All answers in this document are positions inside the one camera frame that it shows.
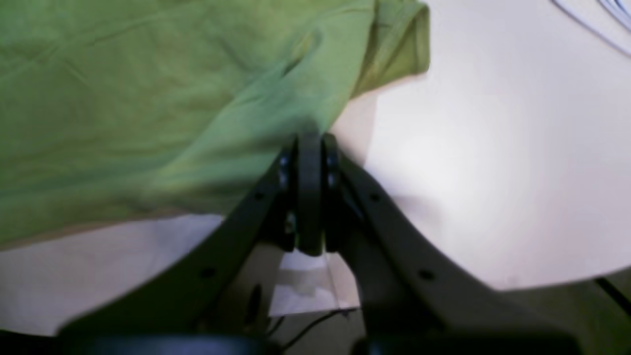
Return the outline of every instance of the black metal arm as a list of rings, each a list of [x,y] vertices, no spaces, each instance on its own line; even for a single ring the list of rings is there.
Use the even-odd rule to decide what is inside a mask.
[[[332,135],[293,139],[209,238],[155,279],[67,324],[59,349],[278,352],[263,335],[281,258],[294,248],[337,251],[354,273],[367,331],[354,353],[578,353],[568,334],[429,243]]]

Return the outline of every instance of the green fabric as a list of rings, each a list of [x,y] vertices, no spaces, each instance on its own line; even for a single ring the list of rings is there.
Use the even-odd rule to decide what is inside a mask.
[[[3,0],[0,241],[229,213],[290,133],[429,64],[403,0]]]

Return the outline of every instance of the cable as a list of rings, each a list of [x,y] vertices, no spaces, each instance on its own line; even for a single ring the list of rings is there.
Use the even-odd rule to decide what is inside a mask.
[[[280,328],[280,325],[283,324],[283,321],[285,320],[285,316],[282,316],[278,319],[278,321],[276,321],[276,324],[274,324],[274,326],[272,327],[272,329],[269,330],[269,332],[267,332],[267,334],[265,334],[266,337],[271,337],[272,335],[274,335],[274,333],[276,333],[276,331],[278,330],[278,328]]]
[[[298,333],[298,335],[296,335],[292,340],[289,340],[289,342],[287,342],[287,344],[283,345],[283,347],[281,348],[282,351],[286,351],[287,349],[292,347],[294,344],[296,344],[298,342],[298,340],[300,340],[306,333],[309,332],[309,330],[311,330],[316,325],[324,322],[325,320],[331,318],[334,315],[338,315],[340,313],[348,313],[350,311],[354,311],[354,310],[334,310],[334,311],[330,311],[329,313],[325,314],[324,316],[314,320],[309,325],[307,325],[300,333]]]
[[[609,46],[614,48],[616,51],[624,54],[627,57],[631,57],[631,51],[620,47],[616,42],[607,37],[603,32],[600,32],[598,29],[590,25],[585,19],[581,18],[578,14],[573,12],[570,8],[568,8],[562,1],[559,0],[550,0],[559,10],[563,11],[567,16],[571,17],[574,21],[578,22],[581,26],[583,26],[586,30],[593,33],[595,36],[603,40]]]
[[[620,292],[609,280],[604,277],[598,277],[594,279],[595,283],[604,290],[604,292],[614,300],[614,302],[624,311],[628,316],[631,316],[631,301],[629,301],[625,295]]]

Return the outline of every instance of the green cloth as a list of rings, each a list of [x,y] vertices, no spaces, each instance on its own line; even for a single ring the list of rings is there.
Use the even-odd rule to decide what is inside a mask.
[[[429,65],[404,0],[3,0],[0,241],[227,214],[291,133]]]

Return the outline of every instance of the white surface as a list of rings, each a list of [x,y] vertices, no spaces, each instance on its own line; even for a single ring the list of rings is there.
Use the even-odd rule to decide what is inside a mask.
[[[432,66],[378,96],[365,168],[495,287],[629,265],[631,60],[549,1],[428,3]]]
[[[564,1],[631,44],[595,0]],[[333,128],[342,146],[433,243],[495,287],[629,265],[631,60],[547,0],[427,2],[429,73],[352,102]],[[53,334],[218,222],[135,222],[1,252],[0,328]],[[272,314],[357,304],[338,256],[290,255],[282,269]]]

